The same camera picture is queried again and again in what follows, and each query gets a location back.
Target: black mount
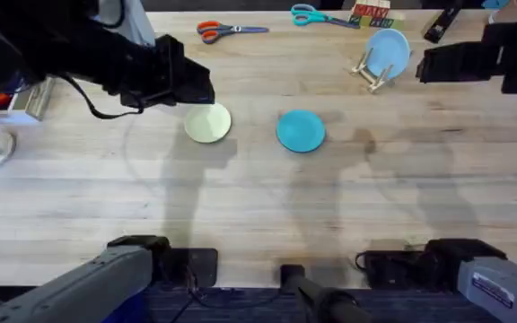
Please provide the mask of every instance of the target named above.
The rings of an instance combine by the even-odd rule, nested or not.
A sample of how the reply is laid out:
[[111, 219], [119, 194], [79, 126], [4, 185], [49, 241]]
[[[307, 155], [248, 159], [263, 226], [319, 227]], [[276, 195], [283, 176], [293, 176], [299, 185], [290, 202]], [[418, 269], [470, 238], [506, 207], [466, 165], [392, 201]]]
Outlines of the black mount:
[[474, 239], [430, 240], [424, 251], [365, 251], [361, 269], [372, 289], [456, 292], [462, 262], [506, 255]]
[[141, 246], [153, 253], [152, 283], [164, 281], [173, 285], [188, 285], [196, 278], [197, 287], [216, 284], [218, 251], [211, 248], [171, 248], [169, 240], [154, 235], [133, 235], [115, 239], [107, 247]]
[[336, 288], [322, 287], [305, 278], [303, 266], [282, 265], [280, 282], [282, 292], [294, 293], [307, 315], [307, 322], [371, 322], [370, 315], [358, 307], [352, 295]]
[[494, 23], [481, 41], [427, 49], [416, 70], [422, 83], [488, 81], [503, 75], [502, 93], [517, 93], [517, 22]]

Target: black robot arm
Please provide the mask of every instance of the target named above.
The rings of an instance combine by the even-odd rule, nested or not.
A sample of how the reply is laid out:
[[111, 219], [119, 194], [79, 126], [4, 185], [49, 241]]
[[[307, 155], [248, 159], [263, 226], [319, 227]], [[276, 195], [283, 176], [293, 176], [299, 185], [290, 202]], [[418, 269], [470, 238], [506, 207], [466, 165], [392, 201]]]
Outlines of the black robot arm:
[[0, 90], [21, 71], [29, 83], [48, 75], [97, 83], [141, 110], [214, 102], [209, 70], [184, 57], [180, 42], [165, 35], [138, 45], [93, 21], [98, 11], [98, 0], [0, 0]]

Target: black cable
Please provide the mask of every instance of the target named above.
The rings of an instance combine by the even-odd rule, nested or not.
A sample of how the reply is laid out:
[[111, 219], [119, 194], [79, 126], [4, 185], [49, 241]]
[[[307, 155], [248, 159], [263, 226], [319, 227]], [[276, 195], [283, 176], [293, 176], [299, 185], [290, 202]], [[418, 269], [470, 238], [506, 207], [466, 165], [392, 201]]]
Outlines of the black cable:
[[185, 310], [188, 309], [188, 307], [190, 306], [190, 304], [193, 303], [193, 301], [195, 301], [192, 297], [188, 299], [188, 301], [185, 303], [185, 305], [183, 305], [182, 308], [180, 308], [180, 310], [177, 312], [177, 314], [175, 314], [175, 317], [172, 318], [172, 320], [169, 321], [169, 323], [175, 323], [177, 322], [177, 320], [180, 318], [181, 315], [183, 315], [183, 313], [185, 312]]
[[119, 117], [123, 117], [123, 116], [126, 116], [126, 115], [142, 114], [143, 111], [145, 111], [145, 108], [144, 108], [143, 103], [141, 102], [141, 100], [139, 98], [137, 98], [134, 94], [129, 92], [128, 94], [130, 94], [135, 99], [135, 101], [136, 101], [136, 104], [138, 106], [137, 107], [137, 111], [125, 112], [125, 113], [121, 113], [121, 114], [117, 114], [117, 115], [110, 115], [110, 114], [102, 113], [102, 112], [98, 111], [95, 108], [95, 105], [93, 105], [93, 103], [91, 102], [91, 100], [87, 96], [87, 93], [85, 93], [85, 91], [83, 91], [81, 86], [71, 76], [69, 76], [67, 74], [61, 74], [61, 75], [58, 75], [58, 76], [61, 77], [64, 80], [66, 80], [69, 84], [71, 84], [71, 86], [73, 86], [83, 96], [83, 98], [85, 99], [85, 102], [87, 102], [87, 106], [89, 107], [89, 110], [91, 111], [91, 113], [96, 118], [100, 118], [100, 119], [114, 119], [114, 118], [119, 118]]
[[119, 0], [119, 7], [121, 8], [121, 14], [118, 16], [118, 19], [115, 23], [98, 22], [95, 20], [92, 20], [92, 22], [100, 25], [103, 28], [107, 28], [107, 29], [115, 29], [115, 28], [121, 27], [121, 25], [123, 24], [123, 21], [125, 20], [125, 11], [126, 11], [125, 1], [126, 0]]
[[356, 269], [360, 270], [361, 272], [365, 273], [366, 272], [366, 268], [364, 268], [363, 266], [360, 266], [360, 264], [358, 263], [358, 259], [362, 256], [364, 256], [366, 254], [366, 252], [361, 252], [359, 254], [356, 254], [356, 257], [355, 257], [355, 266], [356, 266]]
[[256, 308], [258, 306], [268, 305], [271, 302], [276, 301], [280, 297], [280, 295], [281, 295], [280, 292], [277, 292], [271, 298], [266, 299], [264, 301], [258, 301], [256, 303], [244, 304], [244, 305], [228, 306], [228, 305], [215, 305], [215, 304], [206, 303], [195, 292], [193, 292], [192, 290], [188, 290], [188, 293], [192, 297], [193, 301], [195, 301], [200, 306], [202, 306], [204, 308], [208, 308], [208, 309], [214, 309], [214, 310], [244, 310], [244, 309], [252, 309], [252, 308]]
[[272, 297], [264, 300], [264, 301], [258, 301], [256, 303], [252, 304], [244, 304], [244, 305], [238, 305], [238, 306], [228, 306], [228, 305], [215, 305], [215, 304], [209, 304], [202, 300], [201, 297], [197, 295], [195, 290], [197, 289], [197, 276], [195, 275], [195, 272], [190, 268], [190, 266], [185, 266], [186, 274], [187, 274], [187, 292], [191, 296], [191, 299], [195, 301], [197, 304], [204, 308], [208, 309], [214, 309], [214, 310], [244, 310], [244, 309], [251, 309], [258, 306], [268, 305], [269, 303], [276, 301], [280, 295], [282, 294], [280, 290], [273, 295]]

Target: gray robot arm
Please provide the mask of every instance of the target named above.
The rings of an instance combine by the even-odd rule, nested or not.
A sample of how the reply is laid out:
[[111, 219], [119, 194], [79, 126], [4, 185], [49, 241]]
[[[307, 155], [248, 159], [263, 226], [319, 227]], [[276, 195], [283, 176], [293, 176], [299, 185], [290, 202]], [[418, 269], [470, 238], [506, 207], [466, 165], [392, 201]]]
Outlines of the gray robot arm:
[[123, 237], [98, 257], [0, 305], [0, 323], [97, 323], [147, 287], [166, 238]]
[[495, 257], [462, 262], [458, 291], [503, 323], [517, 323], [517, 265], [513, 262]]

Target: light green plate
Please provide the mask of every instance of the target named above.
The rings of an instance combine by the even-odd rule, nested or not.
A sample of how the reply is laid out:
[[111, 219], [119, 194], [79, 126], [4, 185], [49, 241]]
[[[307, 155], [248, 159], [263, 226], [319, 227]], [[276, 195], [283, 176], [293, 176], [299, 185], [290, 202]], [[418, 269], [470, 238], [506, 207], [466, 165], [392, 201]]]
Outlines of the light green plate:
[[222, 104], [194, 106], [185, 117], [185, 131], [194, 141], [213, 143], [231, 129], [231, 113]]

